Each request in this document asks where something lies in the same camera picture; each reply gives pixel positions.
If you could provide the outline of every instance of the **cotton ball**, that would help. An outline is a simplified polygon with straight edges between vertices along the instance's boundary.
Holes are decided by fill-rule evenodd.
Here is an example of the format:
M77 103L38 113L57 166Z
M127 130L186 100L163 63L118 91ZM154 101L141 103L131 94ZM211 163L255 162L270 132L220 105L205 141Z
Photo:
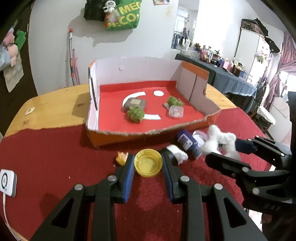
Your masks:
M179 147L176 145L169 145L167 146L167 149L173 153L175 158L177 159L178 165L182 164L184 161L188 160L188 155L183 152Z
M208 130L209 139L216 138L221 135L220 129L216 125L211 125Z
M211 125L208 130L209 139L200 148L203 155L208 155L211 152L221 154L218 151L218 138L221 136L221 131L216 125Z
M225 151L225 156L241 160L240 154L235 150L236 136L233 133L224 133L223 135L222 149Z

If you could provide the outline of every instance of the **green bag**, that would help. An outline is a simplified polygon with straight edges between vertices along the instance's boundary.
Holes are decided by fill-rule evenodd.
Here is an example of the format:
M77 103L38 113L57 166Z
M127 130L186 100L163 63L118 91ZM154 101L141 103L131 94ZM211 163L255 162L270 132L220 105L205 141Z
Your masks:
M136 28L140 19L142 0L120 0L112 11L105 15L105 29L108 31Z

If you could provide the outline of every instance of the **cardboard box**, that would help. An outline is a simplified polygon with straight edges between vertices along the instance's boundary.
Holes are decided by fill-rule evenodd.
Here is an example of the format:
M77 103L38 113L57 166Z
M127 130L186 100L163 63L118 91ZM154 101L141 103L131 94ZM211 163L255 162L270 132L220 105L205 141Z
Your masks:
M91 101L86 122L92 144L98 147L213 124L221 110L205 96L208 76L208 71L180 60L121 57L93 61L89 65ZM155 90L164 95L153 95ZM184 102L182 118L168 115L163 104L169 96ZM147 101L140 124L123 111L131 97Z

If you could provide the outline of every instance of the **curtain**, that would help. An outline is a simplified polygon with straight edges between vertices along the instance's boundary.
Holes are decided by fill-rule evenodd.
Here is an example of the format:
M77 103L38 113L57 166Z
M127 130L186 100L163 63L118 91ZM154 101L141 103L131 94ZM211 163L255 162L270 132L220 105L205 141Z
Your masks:
M277 73L272 78L269 84L269 93L264 102L264 107L270 110L274 97L280 96L280 78L279 73L285 71L289 74L296 75L296 49L290 34L284 32L284 41L281 49L281 58Z

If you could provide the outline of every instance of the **white cable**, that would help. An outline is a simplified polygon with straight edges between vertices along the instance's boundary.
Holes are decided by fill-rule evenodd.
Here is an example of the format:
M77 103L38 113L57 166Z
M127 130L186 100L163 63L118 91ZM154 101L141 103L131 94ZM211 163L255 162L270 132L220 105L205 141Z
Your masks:
M14 233L14 231L12 230L11 226L9 225L8 223L8 220L7 220L7 216L6 216L6 211L5 211L5 202L6 202L6 195L5 193L3 193L3 211L4 211L4 217L5 217L5 220L6 220L6 225L9 229L9 231L12 233L12 235L15 237L16 240L18 241L21 241L17 236L16 234Z

